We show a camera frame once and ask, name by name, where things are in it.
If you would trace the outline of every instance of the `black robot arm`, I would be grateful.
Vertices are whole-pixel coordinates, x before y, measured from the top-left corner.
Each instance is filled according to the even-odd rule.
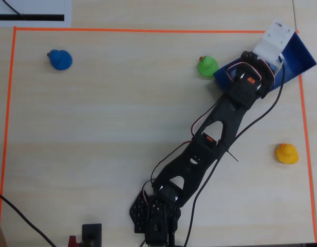
[[[220,160],[235,142],[245,113],[257,98],[266,96],[274,83],[272,69],[252,52],[244,51],[239,62],[231,67],[236,67],[234,77],[229,74],[230,68],[226,71],[233,81],[231,86],[216,102],[215,108],[197,132],[192,133],[193,138],[185,150],[154,179],[154,194],[149,197],[143,185],[130,208],[135,233],[144,233],[145,242],[150,246],[174,247],[174,232],[181,215],[180,208],[198,189],[206,170],[215,160]],[[204,132],[207,126],[217,121],[223,125],[218,141]],[[182,188],[171,182],[175,177],[184,179]]]
[[[154,193],[164,201],[178,207],[185,205],[198,189],[206,170],[233,144],[246,111],[257,98],[266,96],[274,83],[274,76],[263,60],[245,51],[233,80],[186,149],[155,178],[152,184]],[[216,121],[221,121],[223,125],[221,139],[218,141],[204,133],[205,128]],[[171,182],[171,179],[178,176],[184,179],[183,188]]]

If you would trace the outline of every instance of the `orange tape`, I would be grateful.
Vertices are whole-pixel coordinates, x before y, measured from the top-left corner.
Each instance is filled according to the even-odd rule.
[[[302,106],[304,137],[305,137],[305,140],[306,140],[307,163],[308,163],[308,173],[309,173],[309,188],[310,188],[310,201],[311,201],[311,214],[312,214],[312,227],[313,227],[314,241],[315,241],[315,243],[317,243],[316,209],[315,209],[315,202],[314,202],[313,182],[312,182],[312,170],[311,170],[311,159],[310,159],[309,137],[308,137],[308,128],[307,128],[306,107],[305,107],[305,104],[304,104],[303,84],[302,84],[302,76],[301,75],[299,75],[299,85],[300,85],[300,96],[301,96],[301,106]]]
[[[10,74],[9,74],[9,85],[8,85],[8,97],[7,97],[7,102],[6,102],[6,114],[5,114],[4,147],[3,147],[3,159],[2,159],[2,170],[1,170],[1,185],[0,185],[0,194],[1,195],[3,195],[4,176],[5,176],[5,163],[6,163],[6,151],[7,151],[7,146],[8,146],[9,116],[10,116],[10,101],[11,101],[10,99],[11,99],[13,61],[14,61],[14,50],[15,50],[15,36],[16,36],[16,27],[13,27],[11,60],[10,60]],[[1,213],[2,213],[2,199],[0,198],[0,222],[1,222]]]
[[[265,33],[262,30],[158,30],[158,29],[116,29],[116,28],[42,28],[17,27],[23,31],[87,31],[87,32],[155,32],[155,33]]]
[[[111,29],[111,28],[31,28],[31,27],[13,27],[11,60],[10,60],[10,74],[9,74],[7,107],[6,107],[6,117],[5,117],[4,148],[3,148],[3,160],[2,160],[0,194],[3,194],[3,188],[4,188],[6,153],[7,153],[8,130],[9,130],[9,115],[10,115],[12,74],[13,74],[13,61],[14,61],[15,38],[16,38],[16,31],[17,30],[27,30],[27,31],[151,32],[151,33],[264,33],[264,31],[261,31],[261,30],[151,30],[151,29]],[[303,84],[302,84],[301,75],[299,75],[299,85],[300,85],[302,117],[303,117],[303,125],[304,125],[304,132],[305,132],[307,163],[308,163],[308,173],[309,173],[309,187],[310,187],[312,226],[313,226],[314,240],[317,243],[317,224],[316,224],[315,201],[314,201],[314,191],[313,191],[313,182],[312,182],[310,148],[309,148],[306,109],[305,109],[305,103],[304,103]],[[0,221],[1,221],[1,214],[2,214],[2,200],[0,198]]]

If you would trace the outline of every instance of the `black cable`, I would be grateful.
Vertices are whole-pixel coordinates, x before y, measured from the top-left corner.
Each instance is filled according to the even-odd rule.
[[[183,247],[186,247],[187,243],[188,243],[188,240],[189,240],[189,237],[190,237],[190,232],[191,232],[191,228],[193,226],[193,220],[194,220],[194,213],[195,213],[195,206],[196,206],[196,201],[199,197],[199,194],[202,192],[202,190],[204,189],[204,187],[207,185],[208,181],[210,180],[216,166],[219,164],[221,159],[218,159],[215,163],[215,165],[213,166],[212,168],[212,171],[210,172],[208,178],[205,180],[205,182],[203,183],[203,185],[201,186],[201,188],[199,189],[197,195],[195,196],[195,199],[194,199],[194,202],[193,202],[193,209],[191,211],[191,217],[190,217],[190,223],[189,223],[189,229],[188,229],[188,234],[187,234],[187,237],[185,239],[185,242],[184,242],[184,246]]]
[[[282,62],[282,59],[280,56],[278,56],[278,59],[280,62]],[[281,88],[279,89],[277,98],[275,100],[275,102],[272,104],[272,106],[264,113],[262,114],[260,117],[258,117],[256,120],[254,120],[253,122],[251,122],[246,128],[244,128],[235,138],[234,142],[241,136],[244,134],[245,131],[247,131],[250,127],[252,127],[254,124],[256,124],[257,122],[259,122],[262,118],[264,118],[277,104],[277,102],[279,101],[279,98],[281,96],[282,90],[283,90],[283,86],[285,83],[285,65],[282,64],[282,68],[283,68],[283,76],[282,76],[282,83],[281,83]]]
[[[20,215],[21,218],[23,218],[24,221],[28,225],[30,225],[31,228],[33,228],[36,232],[38,232],[52,247],[57,247],[52,241],[44,234],[40,229],[38,229],[36,226],[34,226],[23,214],[20,212],[19,209],[17,209],[8,199],[6,199],[4,196],[0,194],[0,198],[5,201],[10,207],[14,209],[14,211],[17,212],[18,215]]]
[[[2,0],[3,3],[5,3],[14,13],[16,13],[17,15],[24,17],[22,14],[20,14],[18,11],[16,11],[11,5],[9,5],[5,0]]]
[[[282,62],[282,59],[280,56],[278,56],[278,59],[280,62]],[[245,131],[247,131],[250,127],[252,127],[254,124],[256,124],[258,121],[260,121],[262,118],[264,118],[274,107],[275,105],[277,104],[280,96],[281,96],[281,93],[282,93],[282,90],[283,90],[283,85],[285,83],[285,65],[282,64],[282,67],[283,67],[283,76],[282,76],[282,83],[281,83],[281,88],[278,92],[278,95],[277,95],[277,98],[275,100],[275,102],[272,104],[272,106],[263,114],[261,115],[259,118],[257,118],[255,121],[251,122],[245,129],[243,129],[235,138],[234,142],[241,136],[244,134]],[[194,220],[194,213],[195,213],[195,206],[196,206],[196,201],[199,197],[199,194],[202,192],[202,190],[204,189],[204,187],[206,186],[206,184],[208,183],[208,181],[210,180],[216,166],[218,165],[220,159],[216,161],[212,171],[210,172],[208,178],[205,180],[204,184],[202,185],[202,187],[199,189],[197,195],[195,196],[195,199],[194,199],[194,203],[193,203],[193,208],[192,208],[192,212],[191,212],[191,217],[190,217],[190,223],[189,223],[189,229],[188,229],[188,234],[187,234],[187,237],[185,239],[185,242],[184,242],[184,246],[183,247],[186,247],[186,245],[188,244],[188,241],[189,241],[189,237],[190,237],[190,232],[191,232],[191,228],[193,226],[193,220]]]
[[[144,241],[140,244],[140,247],[143,247],[144,243],[146,243],[146,240],[144,240]]]

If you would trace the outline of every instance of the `rubber duck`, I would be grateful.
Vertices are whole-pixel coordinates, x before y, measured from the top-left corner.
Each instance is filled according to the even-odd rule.
[[[199,58],[199,63],[197,65],[198,72],[208,78],[213,78],[213,74],[219,70],[217,61],[210,57],[204,56]]]
[[[72,64],[72,57],[65,50],[51,50],[47,56],[52,66],[57,70],[68,69]]]
[[[295,164],[299,161],[296,147],[292,144],[281,144],[276,148],[276,156],[279,162],[284,164]]]

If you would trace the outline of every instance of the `table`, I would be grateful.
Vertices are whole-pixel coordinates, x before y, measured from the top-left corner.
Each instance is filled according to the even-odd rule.
[[[308,13],[302,1],[294,4],[300,36],[317,59]],[[88,19],[83,13],[90,11]],[[73,3],[74,27],[264,30],[276,16],[294,26],[292,1]],[[103,224],[103,246],[138,246],[143,236],[133,233],[129,206],[156,163],[190,138],[193,121],[221,93],[197,75],[197,59],[209,54],[226,64],[252,49],[261,35],[18,31],[4,195],[58,246],[79,234],[81,224],[96,222]],[[12,30],[0,29],[0,173],[11,40]],[[54,71],[45,56],[51,48],[68,49],[73,66]],[[316,83],[308,87],[311,73]],[[316,192],[317,119],[308,106],[317,103],[317,68],[307,74],[305,96],[310,88],[315,95],[305,102]],[[240,129],[276,94],[258,101]],[[208,133],[214,137],[219,127]],[[274,160],[275,145],[283,142],[298,147],[296,165]],[[223,157],[197,202],[189,246],[314,242],[297,79],[231,152],[240,162]],[[184,242],[191,204],[182,208],[177,244]],[[47,246],[4,204],[2,228],[9,246]]]

